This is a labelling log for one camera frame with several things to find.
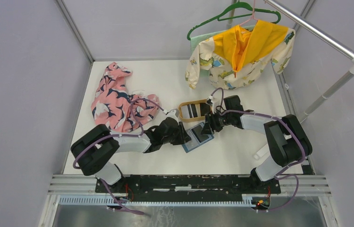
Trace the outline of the metal clothes rack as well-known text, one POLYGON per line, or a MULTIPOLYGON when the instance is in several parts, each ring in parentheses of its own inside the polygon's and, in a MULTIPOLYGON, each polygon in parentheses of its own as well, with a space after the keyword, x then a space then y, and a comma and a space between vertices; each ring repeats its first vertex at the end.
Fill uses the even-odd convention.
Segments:
POLYGON ((302 119, 354 122, 354 0, 256 0, 291 19, 297 31, 285 73, 302 119))

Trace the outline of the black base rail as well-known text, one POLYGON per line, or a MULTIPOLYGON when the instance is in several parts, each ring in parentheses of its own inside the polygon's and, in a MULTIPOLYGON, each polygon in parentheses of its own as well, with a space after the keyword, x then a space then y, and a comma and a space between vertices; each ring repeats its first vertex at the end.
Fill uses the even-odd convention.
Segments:
POLYGON ((249 175, 127 175, 110 190, 133 202, 235 202, 244 194, 281 192, 277 180, 262 183, 249 175))

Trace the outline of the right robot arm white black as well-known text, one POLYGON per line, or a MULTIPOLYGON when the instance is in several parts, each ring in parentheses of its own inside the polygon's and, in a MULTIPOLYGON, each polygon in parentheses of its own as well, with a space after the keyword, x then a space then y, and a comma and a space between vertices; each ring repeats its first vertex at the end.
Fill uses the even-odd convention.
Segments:
POLYGON ((252 130, 267 138, 269 157, 251 171, 250 189, 261 193, 268 188, 268 181, 288 168, 302 163, 312 153, 312 145, 298 118, 289 114, 284 117, 245 111, 237 95, 223 99, 225 108, 216 108, 205 115, 203 135, 220 132, 232 125, 242 130, 252 130))

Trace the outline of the grey striped credit card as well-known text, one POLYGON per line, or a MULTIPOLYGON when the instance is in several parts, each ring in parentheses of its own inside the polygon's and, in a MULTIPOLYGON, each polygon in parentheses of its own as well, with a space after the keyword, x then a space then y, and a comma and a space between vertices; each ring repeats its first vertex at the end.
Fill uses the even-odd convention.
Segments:
POLYGON ((187 105, 189 118, 196 118, 198 116, 196 104, 187 105))

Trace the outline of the white plastic bracket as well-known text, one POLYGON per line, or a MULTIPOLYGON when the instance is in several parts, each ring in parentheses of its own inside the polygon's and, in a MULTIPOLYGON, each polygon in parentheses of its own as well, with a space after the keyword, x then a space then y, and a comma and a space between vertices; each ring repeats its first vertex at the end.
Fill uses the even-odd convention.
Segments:
POLYGON ((260 160, 262 159, 264 156, 269 156, 269 146, 268 144, 264 145, 260 150, 258 150, 254 155, 253 158, 255 160, 260 160))

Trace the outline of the dinosaur print yellow lined jacket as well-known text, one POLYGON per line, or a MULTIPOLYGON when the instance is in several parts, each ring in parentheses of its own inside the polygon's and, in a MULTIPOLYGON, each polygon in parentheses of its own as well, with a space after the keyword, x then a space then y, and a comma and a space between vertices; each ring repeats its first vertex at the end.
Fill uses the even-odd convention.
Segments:
POLYGON ((200 75, 207 73, 215 88, 233 90, 259 79, 267 65, 281 74, 293 52, 296 31, 259 20, 255 25, 236 25, 228 30, 192 38, 185 80, 195 89, 200 75))

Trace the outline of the black credit card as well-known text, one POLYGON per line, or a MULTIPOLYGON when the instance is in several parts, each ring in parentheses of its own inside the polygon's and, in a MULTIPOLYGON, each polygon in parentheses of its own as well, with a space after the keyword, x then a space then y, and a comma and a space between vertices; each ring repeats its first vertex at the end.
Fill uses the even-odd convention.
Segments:
POLYGON ((197 138, 199 143, 203 143, 210 138, 209 135, 202 134, 202 130, 203 130, 203 125, 201 124, 192 128, 192 132, 194 136, 197 138))

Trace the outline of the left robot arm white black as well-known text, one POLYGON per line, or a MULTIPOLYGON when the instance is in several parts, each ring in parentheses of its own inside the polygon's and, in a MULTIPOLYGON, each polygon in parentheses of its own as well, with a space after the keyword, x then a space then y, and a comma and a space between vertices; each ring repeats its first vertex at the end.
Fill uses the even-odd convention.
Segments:
POLYGON ((110 163, 116 153, 152 153, 164 144, 182 145, 191 141, 182 122, 166 117, 159 125, 144 130, 142 134, 112 134, 104 125, 95 126, 82 138, 74 142, 70 151, 74 156, 73 167, 85 176, 94 175, 103 180, 112 192, 121 192, 125 180, 121 170, 110 163))

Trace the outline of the pink shark print garment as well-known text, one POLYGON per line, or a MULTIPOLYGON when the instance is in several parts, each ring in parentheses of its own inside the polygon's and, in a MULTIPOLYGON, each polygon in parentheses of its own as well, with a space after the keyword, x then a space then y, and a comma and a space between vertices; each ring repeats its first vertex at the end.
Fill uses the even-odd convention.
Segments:
POLYGON ((91 104, 95 124, 104 124, 116 132, 132 132, 154 119, 159 110, 159 97, 130 94, 126 79, 131 75, 131 70, 116 62, 105 68, 91 104))

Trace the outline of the blue leather card holder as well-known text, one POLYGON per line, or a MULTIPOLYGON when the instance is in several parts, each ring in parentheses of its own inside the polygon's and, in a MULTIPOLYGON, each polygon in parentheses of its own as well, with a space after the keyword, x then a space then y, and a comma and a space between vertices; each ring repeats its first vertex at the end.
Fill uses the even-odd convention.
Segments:
POLYGON ((214 136, 212 134, 201 134, 205 126, 204 122, 201 122, 186 130, 187 134, 190 136, 191 140, 182 144, 182 147, 186 153, 202 146, 203 144, 211 141, 214 136))

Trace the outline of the light green cloth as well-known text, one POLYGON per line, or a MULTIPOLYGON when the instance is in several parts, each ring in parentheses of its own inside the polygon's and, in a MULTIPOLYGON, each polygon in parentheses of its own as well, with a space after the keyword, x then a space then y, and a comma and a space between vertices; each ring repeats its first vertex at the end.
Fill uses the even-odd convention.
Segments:
POLYGON ((245 53, 250 37, 260 37, 260 32, 248 32, 241 35, 246 27, 236 25, 228 30, 207 35, 199 35, 191 39, 190 60, 209 60, 211 57, 221 57, 237 65, 245 58, 250 59, 250 54, 245 53))

